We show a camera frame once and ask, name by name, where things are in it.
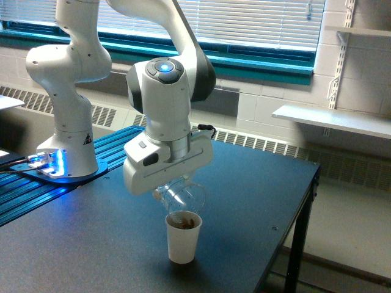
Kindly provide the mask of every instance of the warning sticker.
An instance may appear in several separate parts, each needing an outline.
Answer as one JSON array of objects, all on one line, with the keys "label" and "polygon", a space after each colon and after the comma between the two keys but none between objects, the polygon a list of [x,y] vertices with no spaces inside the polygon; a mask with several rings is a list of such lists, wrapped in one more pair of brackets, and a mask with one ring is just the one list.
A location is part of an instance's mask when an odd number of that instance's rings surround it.
[{"label": "warning sticker", "polygon": [[88,145],[89,143],[92,143],[92,138],[89,133],[87,133],[87,137],[83,143],[83,145]]},{"label": "warning sticker", "polygon": [[0,157],[4,157],[6,155],[8,155],[9,153],[7,153],[6,151],[1,151],[0,150]]}]

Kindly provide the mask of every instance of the plastic cup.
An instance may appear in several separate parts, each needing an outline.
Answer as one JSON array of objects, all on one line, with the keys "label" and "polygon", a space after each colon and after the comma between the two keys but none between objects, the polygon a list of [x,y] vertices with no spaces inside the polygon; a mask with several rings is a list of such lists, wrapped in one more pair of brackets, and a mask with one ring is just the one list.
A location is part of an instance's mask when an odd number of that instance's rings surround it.
[{"label": "plastic cup", "polygon": [[[194,221],[194,228],[183,229],[177,219]],[[166,217],[169,259],[177,264],[188,264],[194,259],[202,225],[199,215],[189,211],[173,212]]]}]

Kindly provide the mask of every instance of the heating vent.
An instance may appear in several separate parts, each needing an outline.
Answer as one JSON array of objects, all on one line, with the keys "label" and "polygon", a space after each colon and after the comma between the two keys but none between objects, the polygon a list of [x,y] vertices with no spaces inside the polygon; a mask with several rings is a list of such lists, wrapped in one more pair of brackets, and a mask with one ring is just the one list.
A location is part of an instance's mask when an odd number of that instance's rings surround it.
[{"label": "heating vent", "polygon": [[[145,126],[145,116],[137,115],[133,125]],[[191,131],[199,131],[197,125],[192,125]],[[358,158],[353,154],[334,154],[327,150],[307,150],[268,137],[252,136],[226,129],[217,129],[214,140],[317,162],[322,166],[322,177],[391,192],[390,162],[377,162],[372,158],[363,159],[362,156]]]},{"label": "heating vent", "polygon": [[[20,99],[24,102],[23,108],[53,114],[53,105],[48,95],[27,92],[25,90],[0,87],[0,95]],[[107,107],[92,105],[92,124],[110,127],[117,110]]]}]

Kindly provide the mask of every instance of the robotic arm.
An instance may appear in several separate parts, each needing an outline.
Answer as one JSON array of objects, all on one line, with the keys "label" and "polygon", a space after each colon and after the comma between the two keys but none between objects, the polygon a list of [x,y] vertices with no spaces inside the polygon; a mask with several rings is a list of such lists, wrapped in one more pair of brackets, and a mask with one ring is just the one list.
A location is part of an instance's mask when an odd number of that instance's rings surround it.
[{"label": "robotic arm", "polygon": [[32,49],[27,71],[49,94],[54,109],[55,132],[38,146],[51,154],[40,171],[51,178],[78,178],[98,170],[92,140],[91,104],[76,92],[78,82],[105,78],[111,58],[98,39],[100,0],[58,0],[56,19],[70,34],[69,45],[46,45]]},{"label": "robotic arm", "polygon": [[191,135],[190,102],[208,98],[214,69],[176,0],[107,0],[126,16],[164,27],[179,56],[134,64],[128,72],[131,105],[147,117],[146,130],[125,145],[125,184],[132,194],[190,174],[213,158],[211,132]]}]

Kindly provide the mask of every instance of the table leg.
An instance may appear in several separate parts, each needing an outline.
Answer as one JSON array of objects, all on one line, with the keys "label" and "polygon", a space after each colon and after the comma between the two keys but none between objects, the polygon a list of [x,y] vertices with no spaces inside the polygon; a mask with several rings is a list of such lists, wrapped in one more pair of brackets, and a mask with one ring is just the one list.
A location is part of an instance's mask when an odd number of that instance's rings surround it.
[{"label": "table leg", "polygon": [[296,286],[298,285],[300,264],[304,251],[305,237],[307,236],[307,228],[310,220],[312,201],[315,196],[315,188],[311,187],[308,197],[301,209],[298,218],[296,219],[296,225],[294,228],[292,248],[289,257],[287,278],[285,279],[286,293],[296,292]]}]

